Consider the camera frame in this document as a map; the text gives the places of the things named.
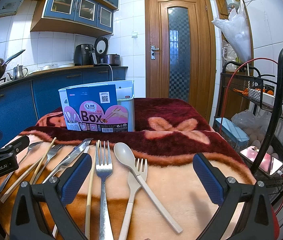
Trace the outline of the steel teapot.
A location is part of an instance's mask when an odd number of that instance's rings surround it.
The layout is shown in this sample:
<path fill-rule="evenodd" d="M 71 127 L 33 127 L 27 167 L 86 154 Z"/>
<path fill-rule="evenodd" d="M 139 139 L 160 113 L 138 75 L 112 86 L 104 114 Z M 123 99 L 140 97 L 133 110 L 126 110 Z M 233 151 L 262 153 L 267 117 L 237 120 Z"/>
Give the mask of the steel teapot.
<path fill-rule="evenodd" d="M 11 75 L 10 73 L 7 74 L 10 80 L 18 80 L 26 77 L 28 72 L 29 72 L 28 68 L 17 65 L 16 67 L 13 68 L 13 75 Z"/>

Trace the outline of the wooden door with glass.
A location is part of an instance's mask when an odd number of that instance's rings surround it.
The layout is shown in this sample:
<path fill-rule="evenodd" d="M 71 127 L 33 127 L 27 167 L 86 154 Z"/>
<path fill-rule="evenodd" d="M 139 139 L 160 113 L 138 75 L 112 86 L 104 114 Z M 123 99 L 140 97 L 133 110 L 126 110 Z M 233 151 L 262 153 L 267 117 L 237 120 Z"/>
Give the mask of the wooden door with glass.
<path fill-rule="evenodd" d="M 181 99 L 210 119 L 216 41 L 210 0 L 145 0 L 146 95 Z M 151 46 L 159 48 L 151 59 Z"/>

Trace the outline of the light blue plastic basket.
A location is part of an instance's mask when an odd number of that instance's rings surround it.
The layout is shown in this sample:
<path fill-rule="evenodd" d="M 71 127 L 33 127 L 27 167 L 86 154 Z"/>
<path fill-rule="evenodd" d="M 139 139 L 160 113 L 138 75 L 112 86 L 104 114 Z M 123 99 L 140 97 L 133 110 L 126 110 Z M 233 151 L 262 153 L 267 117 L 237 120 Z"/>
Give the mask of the light blue plastic basket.
<path fill-rule="evenodd" d="M 248 147 L 248 135 L 227 118 L 222 120 L 221 136 L 236 152 L 240 152 Z"/>

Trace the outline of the beige plastic spoon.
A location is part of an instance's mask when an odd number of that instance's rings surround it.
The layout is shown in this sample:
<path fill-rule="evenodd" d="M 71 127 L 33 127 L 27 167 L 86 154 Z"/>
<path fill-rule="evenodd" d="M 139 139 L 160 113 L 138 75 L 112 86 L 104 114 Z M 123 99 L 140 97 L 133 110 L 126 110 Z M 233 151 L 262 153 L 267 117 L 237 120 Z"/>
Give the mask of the beige plastic spoon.
<path fill-rule="evenodd" d="M 122 163 L 131 170 L 136 180 L 139 182 L 141 187 L 148 194 L 148 196 L 150 197 L 150 199 L 152 200 L 158 211 L 167 220 L 167 222 L 174 229 L 174 231 L 176 233 L 181 233 L 183 231 L 182 227 L 174 220 L 174 218 L 170 215 L 170 213 L 161 204 L 161 202 L 156 197 L 156 195 L 152 192 L 150 187 L 147 185 L 146 181 L 144 181 L 144 179 L 141 177 L 141 173 L 138 171 L 135 165 L 135 156 L 132 150 L 129 148 L 129 146 L 123 142 L 118 142 L 114 146 L 114 153 L 118 161 L 120 161 L 120 163 Z"/>

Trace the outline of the steel table knife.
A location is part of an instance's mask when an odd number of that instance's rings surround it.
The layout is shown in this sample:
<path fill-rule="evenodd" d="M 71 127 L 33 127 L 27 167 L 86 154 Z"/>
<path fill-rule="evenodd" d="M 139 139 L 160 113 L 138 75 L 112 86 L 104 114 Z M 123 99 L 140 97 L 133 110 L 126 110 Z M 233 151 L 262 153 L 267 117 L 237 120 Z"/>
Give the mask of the steel table knife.
<path fill-rule="evenodd" d="M 76 146 L 53 170 L 52 172 L 43 180 L 43 184 L 46 183 L 51 177 L 53 177 L 57 172 L 64 171 L 84 150 L 90 145 L 92 138 L 87 138 L 82 141 L 81 144 Z"/>

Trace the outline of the large steel fork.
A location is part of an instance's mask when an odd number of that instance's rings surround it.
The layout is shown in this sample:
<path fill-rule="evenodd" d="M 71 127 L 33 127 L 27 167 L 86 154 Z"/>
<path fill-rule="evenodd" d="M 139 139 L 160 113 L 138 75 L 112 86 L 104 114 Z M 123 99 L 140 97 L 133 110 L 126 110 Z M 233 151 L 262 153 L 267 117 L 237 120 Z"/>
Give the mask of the large steel fork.
<path fill-rule="evenodd" d="M 109 142 L 106 144 L 104 141 L 102 146 L 101 141 L 97 141 L 95 169 L 97 176 L 101 178 L 99 239 L 113 240 L 114 237 L 110 224 L 106 197 L 106 178 L 109 177 L 113 172 Z"/>

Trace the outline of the wooden corner shelf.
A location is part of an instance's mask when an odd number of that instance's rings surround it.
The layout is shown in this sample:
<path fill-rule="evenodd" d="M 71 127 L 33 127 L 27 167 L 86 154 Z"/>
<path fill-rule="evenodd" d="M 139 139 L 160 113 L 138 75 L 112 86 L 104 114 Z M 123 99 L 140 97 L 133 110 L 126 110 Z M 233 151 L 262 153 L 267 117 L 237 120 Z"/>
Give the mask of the wooden corner shelf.
<path fill-rule="evenodd" d="M 218 8 L 217 28 L 222 34 L 221 57 L 222 70 L 232 74 L 237 69 L 236 63 L 253 58 L 252 32 L 244 0 L 216 0 Z M 249 101 L 240 93 L 230 91 L 227 103 L 223 104 L 223 94 L 228 78 L 221 76 L 223 84 L 217 105 L 217 115 L 224 113 L 226 118 L 249 108 Z"/>

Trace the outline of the beige plastic fork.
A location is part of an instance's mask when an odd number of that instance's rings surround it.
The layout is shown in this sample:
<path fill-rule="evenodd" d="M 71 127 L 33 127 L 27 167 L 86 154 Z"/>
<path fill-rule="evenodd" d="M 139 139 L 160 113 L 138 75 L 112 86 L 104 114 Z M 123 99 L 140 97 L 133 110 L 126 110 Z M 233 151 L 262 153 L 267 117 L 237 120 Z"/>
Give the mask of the beige plastic fork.
<path fill-rule="evenodd" d="M 147 159 L 139 159 L 138 158 L 136 167 L 137 167 L 138 171 L 141 173 L 141 177 L 144 179 L 144 181 L 146 181 L 147 170 L 148 170 Z M 121 227 L 121 230 L 120 230 L 119 240 L 126 240 L 127 239 L 129 225 L 130 225 L 130 222 L 131 222 L 131 215 L 132 215 L 132 211 L 133 211 L 135 195 L 139 191 L 139 189 L 141 188 L 141 185 L 136 180 L 136 178 L 134 177 L 132 172 L 129 172 L 129 174 L 128 174 L 128 185 L 129 185 L 129 189 L 130 189 L 130 195 L 129 195 L 129 199 L 128 199 L 128 203 L 127 203 L 127 207 L 126 207 L 126 211 L 125 211 L 124 220 L 123 220 L 122 227 Z"/>

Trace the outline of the rice cooker with open lid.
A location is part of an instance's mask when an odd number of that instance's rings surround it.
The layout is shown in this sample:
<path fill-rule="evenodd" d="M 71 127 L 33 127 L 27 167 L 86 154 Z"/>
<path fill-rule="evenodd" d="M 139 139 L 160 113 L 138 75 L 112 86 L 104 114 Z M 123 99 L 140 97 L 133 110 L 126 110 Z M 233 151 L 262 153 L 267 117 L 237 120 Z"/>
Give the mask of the rice cooker with open lid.
<path fill-rule="evenodd" d="M 111 66 L 120 66 L 120 55 L 108 54 L 108 39 L 99 37 L 94 44 L 97 64 L 110 64 Z"/>

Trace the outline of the smartphone with pink screen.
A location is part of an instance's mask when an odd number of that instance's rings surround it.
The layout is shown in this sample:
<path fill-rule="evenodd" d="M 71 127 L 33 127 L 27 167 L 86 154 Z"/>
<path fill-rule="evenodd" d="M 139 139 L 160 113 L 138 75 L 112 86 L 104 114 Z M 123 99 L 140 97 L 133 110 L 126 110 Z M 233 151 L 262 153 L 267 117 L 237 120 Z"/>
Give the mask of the smartphone with pink screen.
<path fill-rule="evenodd" d="M 259 153 L 259 148 L 256 146 L 249 146 L 240 151 L 240 155 L 244 157 L 244 160 L 253 163 Z M 264 158 L 259 165 L 259 170 L 263 172 L 266 176 L 272 177 L 277 172 L 283 171 L 283 162 L 277 159 L 276 157 L 271 156 L 270 154 L 266 153 Z"/>

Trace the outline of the blue lower kitchen cabinets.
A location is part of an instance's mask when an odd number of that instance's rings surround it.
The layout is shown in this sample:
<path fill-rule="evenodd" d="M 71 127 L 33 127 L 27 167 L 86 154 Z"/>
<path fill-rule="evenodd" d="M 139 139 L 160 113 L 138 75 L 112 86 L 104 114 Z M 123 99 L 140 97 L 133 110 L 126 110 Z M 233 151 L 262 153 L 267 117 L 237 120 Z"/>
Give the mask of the blue lower kitchen cabinets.
<path fill-rule="evenodd" d="M 0 148 L 39 118 L 61 106 L 60 88 L 124 80 L 127 67 L 70 67 L 45 70 L 0 84 Z"/>

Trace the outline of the small steel fork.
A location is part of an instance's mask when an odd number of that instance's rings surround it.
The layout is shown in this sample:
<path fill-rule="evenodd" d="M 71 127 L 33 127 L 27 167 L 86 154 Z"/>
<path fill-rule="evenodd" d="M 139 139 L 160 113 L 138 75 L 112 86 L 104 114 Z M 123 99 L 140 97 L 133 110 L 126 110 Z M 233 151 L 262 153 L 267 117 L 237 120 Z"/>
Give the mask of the small steel fork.
<path fill-rule="evenodd" d="M 31 178 L 30 180 L 30 184 L 33 184 L 35 183 L 39 176 L 41 175 L 41 173 L 43 172 L 43 170 L 45 169 L 45 167 L 47 166 L 47 164 L 49 163 L 49 161 L 57 154 L 57 152 L 63 147 L 64 145 L 63 144 L 59 144 L 59 145 L 54 145 L 47 153 L 47 156 L 46 156 L 46 161 L 44 163 L 44 165 L 42 166 L 42 168 L 35 173 L 35 177 L 34 178 Z"/>

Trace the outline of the steel spoon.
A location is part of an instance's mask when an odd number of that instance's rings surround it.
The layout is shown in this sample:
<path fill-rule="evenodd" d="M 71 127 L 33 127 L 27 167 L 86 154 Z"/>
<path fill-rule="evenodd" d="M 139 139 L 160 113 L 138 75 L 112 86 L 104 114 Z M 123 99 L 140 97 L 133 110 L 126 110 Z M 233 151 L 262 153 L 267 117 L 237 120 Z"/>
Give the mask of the steel spoon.
<path fill-rule="evenodd" d="M 30 144 L 30 145 L 28 146 L 28 151 L 26 152 L 26 154 L 22 157 L 22 159 L 20 159 L 20 161 L 18 161 L 18 165 L 20 165 L 20 164 L 23 162 L 23 160 L 28 156 L 28 154 L 29 154 L 29 152 L 30 152 L 31 150 L 33 150 L 37 145 L 39 145 L 39 144 L 41 144 L 41 143 L 43 143 L 43 142 L 42 142 L 42 141 L 38 141 L 38 142 L 34 142 L 34 143 Z M 0 193 L 3 191 L 5 185 L 7 184 L 7 181 L 10 179 L 10 177 L 12 176 L 12 174 L 13 174 L 13 171 L 10 172 L 10 173 L 8 174 L 8 176 L 4 179 L 4 181 L 1 183 L 1 185 L 0 185 Z"/>

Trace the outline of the wooden chopstick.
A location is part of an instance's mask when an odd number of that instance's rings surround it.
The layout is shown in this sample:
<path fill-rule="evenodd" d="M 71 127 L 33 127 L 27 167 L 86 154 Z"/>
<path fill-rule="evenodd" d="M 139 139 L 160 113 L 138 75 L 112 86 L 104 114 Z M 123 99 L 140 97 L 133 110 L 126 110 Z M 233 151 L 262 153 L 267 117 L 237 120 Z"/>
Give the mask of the wooden chopstick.
<path fill-rule="evenodd" d="M 38 160 L 36 163 L 32 164 L 11 186 L 10 188 L 3 194 L 3 196 L 1 197 L 0 201 L 2 203 L 5 203 L 5 201 L 7 200 L 7 198 L 9 198 L 9 196 L 12 194 L 12 192 L 17 188 L 17 186 L 29 175 L 29 173 L 35 168 L 37 167 L 37 165 L 39 164 L 39 162 L 41 161 Z"/>
<path fill-rule="evenodd" d="M 48 147 L 48 150 L 47 150 L 46 153 L 42 156 L 41 161 L 40 161 L 39 164 L 37 165 L 37 167 L 36 167 L 36 169 L 35 169 L 35 171 L 34 171 L 32 177 L 31 177 L 31 179 L 30 179 L 30 184 L 33 184 L 33 182 L 34 182 L 34 180 L 35 180 L 35 177 L 37 176 L 37 173 L 38 173 L 38 171 L 39 171 L 39 169 L 40 169 L 40 167 L 41 167 L 43 161 L 45 160 L 45 158 L 46 158 L 46 156 L 47 156 L 47 153 L 50 151 L 50 149 L 52 148 L 52 146 L 54 146 L 54 143 L 55 143 L 56 139 L 57 139 L 57 138 L 54 137 L 54 139 L 52 140 L 50 146 Z"/>
<path fill-rule="evenodd" d="M 93 158 L 92 168 L 90 170 L 90 176 L 89 176 L 89 186 L 88 186 L 87 204 L 86 204 L 85 231 L 84 231 L 87 239 L 90 239 L 90 210 L 91 210 L 91 205 L 92 205 L 92 189 L 93 189 L 93 180 L 94 180 L 94 174 L 95 174 L 96 155 L 97 155 L 97 150 L 100 144 L 101 144 L 101 141 L 98 140 L 96 142 L 95 156 Z"/>

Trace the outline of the red floral plush blanket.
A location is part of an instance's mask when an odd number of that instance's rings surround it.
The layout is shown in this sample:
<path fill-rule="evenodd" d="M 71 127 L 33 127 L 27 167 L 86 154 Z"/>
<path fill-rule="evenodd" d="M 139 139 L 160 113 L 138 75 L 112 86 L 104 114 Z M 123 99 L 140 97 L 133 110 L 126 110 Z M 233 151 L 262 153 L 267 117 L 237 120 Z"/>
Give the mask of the red floral plush blanket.
<path fill-rule="evenodd" d="M 215 132 L 206 120 L 188 103 L 178 99 L 134 99 L 135 131 L 97 133 L 67 130 L 63 112 L 53 107 L 35 126 L 20 134 L 28 135 L 30 143 L 44 141 L 32 151 L 14 172 L 8 187 L 46 152 L 50 142 L 65 144 L 47 165 L 37 183 L 41 183 L 70 151 L 86 138 L 92 138 L 89 154 L 95 155 L 97 140 L 109 141 L 113 173 L 106 180 L 108 210 L 114 238 L 118 239 L 129 197 L 127 177 L 129 170 L 116 159 L 113 146 L 126 143 L 136 159 L 148 161 L 146 183 L 169 213 L 183 228 L 177 235 L 158 212 L 148 195 L 140 189 L 135 197 L 127 239 L 196 239 L 207 226 L 218 206 L 209 199 L 193 170 L 196 153 L 220 169 L 226 177 L 239 183 L 255 184 L 249 168 L 233 148 Z M 90 239 L 98 239 L 101 180 L 94 175 L 90 217 Z M 89 176 L 67 210 L 84 231 Z"/>

